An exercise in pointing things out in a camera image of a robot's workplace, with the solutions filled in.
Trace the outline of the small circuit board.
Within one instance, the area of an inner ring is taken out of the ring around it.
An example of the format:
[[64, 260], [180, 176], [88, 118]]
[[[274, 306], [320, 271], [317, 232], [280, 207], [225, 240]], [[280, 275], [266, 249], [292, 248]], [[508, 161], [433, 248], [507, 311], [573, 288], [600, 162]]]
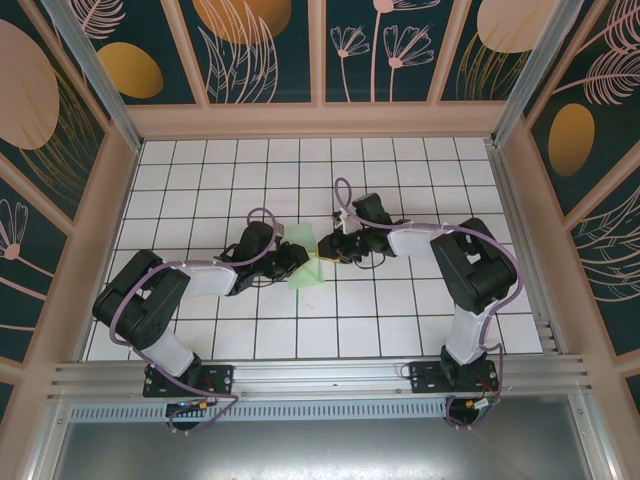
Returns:
[[474, 398], [465, 402], [465, 407], [469, 411], [475, 411], [478, 414], [484, 414], [488, 412], [493, 406], [497, 405], [501, 401], [499, 396], [484, 396], [481, 398]]
[[207, 412], [211, 403], [204, 400], [181, 401], [166, 406], [165, 417], [200, 418]]

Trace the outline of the grey metal front plate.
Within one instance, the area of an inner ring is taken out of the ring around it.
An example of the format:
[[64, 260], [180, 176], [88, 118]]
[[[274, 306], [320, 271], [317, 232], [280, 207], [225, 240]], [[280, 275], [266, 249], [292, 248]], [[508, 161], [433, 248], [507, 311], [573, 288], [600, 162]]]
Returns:
[[189, 437], [61, 405], [32, 480], [623, 480], [582, 397], [504, 400], [478, 426], [440, 418], [254, 420]]

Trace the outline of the wall panel peach circle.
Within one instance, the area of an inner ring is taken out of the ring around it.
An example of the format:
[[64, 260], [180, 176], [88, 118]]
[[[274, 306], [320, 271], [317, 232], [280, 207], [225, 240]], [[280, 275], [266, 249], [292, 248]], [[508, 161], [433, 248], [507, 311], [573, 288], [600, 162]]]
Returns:
[[443, 101], [505, 101], [558, 0], [471, 0]]

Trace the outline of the wall panel single pink flower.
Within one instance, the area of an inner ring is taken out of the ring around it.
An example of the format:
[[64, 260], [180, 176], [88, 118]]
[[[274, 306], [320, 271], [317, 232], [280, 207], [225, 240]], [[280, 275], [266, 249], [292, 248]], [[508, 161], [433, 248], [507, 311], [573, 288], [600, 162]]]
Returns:
[[0, 359], [26, 362], [67, 240], [56, 208], [0, 154]]

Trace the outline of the aluminium front rail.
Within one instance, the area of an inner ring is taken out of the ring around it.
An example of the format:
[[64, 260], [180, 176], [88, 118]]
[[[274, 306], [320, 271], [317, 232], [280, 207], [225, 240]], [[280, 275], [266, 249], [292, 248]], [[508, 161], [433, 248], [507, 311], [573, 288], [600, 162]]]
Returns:
[[[245, 401], [390, 399], [411, 396], [407, 359], [236, 361], [232, 393]], [[145, 363], [88, 361], [59, 364], [46, 399], [67, 402], [141, 400]], [[594, 382], [579, 355], [507, 355], [502, 394], [585, 393]]]

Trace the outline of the wall panel large peach oval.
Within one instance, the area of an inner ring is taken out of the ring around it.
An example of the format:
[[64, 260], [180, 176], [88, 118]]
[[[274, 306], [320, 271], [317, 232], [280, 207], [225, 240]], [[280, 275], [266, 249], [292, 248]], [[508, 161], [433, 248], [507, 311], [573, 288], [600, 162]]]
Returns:
[[0, 0], [0, 154], [73, 220], [104, 129], [18, 0]]

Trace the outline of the wall panel orange circle leaves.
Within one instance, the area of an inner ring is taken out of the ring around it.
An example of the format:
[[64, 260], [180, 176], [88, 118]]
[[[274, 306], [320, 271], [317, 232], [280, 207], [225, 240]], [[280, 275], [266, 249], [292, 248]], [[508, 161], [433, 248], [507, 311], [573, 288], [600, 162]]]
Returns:
[[215, 104], [309, 103], [308, 0], [178, 0]]

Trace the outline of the light green paper sheet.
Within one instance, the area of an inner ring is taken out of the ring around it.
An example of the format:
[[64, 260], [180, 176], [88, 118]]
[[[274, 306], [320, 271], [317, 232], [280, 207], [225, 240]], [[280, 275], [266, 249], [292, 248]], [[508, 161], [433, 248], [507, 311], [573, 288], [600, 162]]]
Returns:
[[318, 286], [324, 283], [324, 274], [317, 254], [317, 241], [310, 223], [300, 223], [285, 227], [284, 240], [302, 246], [308, 260], [288, 278], [290, 290], [299, 290]]

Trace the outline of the aluminium corner post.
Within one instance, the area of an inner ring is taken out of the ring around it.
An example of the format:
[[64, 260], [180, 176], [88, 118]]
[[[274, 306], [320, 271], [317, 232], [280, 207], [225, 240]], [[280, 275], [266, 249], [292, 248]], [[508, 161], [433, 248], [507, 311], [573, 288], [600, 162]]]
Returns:
[[508, 140], [526, 104], [579, 16], [583, 3], [584, 0], [559, 0], [491, 132], [492, 147], [499, 149]]
[[126, 143], [138, 153], [142, 137], [92, 44], [106, 40], [124, 20], [123, 0], [39, 1]]

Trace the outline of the wall panel pink fern leaves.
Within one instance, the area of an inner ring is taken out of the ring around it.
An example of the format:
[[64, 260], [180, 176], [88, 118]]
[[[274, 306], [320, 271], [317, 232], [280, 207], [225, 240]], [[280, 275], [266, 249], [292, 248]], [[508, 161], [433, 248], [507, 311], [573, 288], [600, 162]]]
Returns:
[[596, 190], [570, 234], [614, 355], [640, 350], [640, 154]]

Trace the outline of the wall panel orange oval fern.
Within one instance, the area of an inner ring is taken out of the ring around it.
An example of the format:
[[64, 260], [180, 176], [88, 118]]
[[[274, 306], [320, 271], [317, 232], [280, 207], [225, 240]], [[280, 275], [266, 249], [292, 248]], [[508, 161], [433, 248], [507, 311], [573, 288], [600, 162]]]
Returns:
[[640, 0], [608, 0], [531, 128], [568, 214], [640, 141]]

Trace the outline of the aluminium side rail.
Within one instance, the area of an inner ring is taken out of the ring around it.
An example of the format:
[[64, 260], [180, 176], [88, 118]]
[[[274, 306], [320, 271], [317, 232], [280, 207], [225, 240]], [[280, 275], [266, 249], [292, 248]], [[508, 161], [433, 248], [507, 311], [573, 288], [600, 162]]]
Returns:
[[532, 308], [534, 322], [539, 331], [543, 352], [555, 355], [568, 354], [569, 351], [557, 322], [554, 307], [551, 304], [544, 275], [540, 270], [537, 252], [524, 210], [505, 157], [501, 150], [491, 142], [491, 139], [485, 139], [484, 142], [516, 255], [524, 273], [526, 293]]

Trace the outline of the wall panel pink flowers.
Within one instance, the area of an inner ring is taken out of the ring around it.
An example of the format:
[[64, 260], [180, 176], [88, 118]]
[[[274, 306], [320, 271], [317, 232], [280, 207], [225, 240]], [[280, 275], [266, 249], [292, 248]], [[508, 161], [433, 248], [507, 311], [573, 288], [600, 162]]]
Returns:
[[324, 101], [439, 101], [480, 0], [324, 0]]

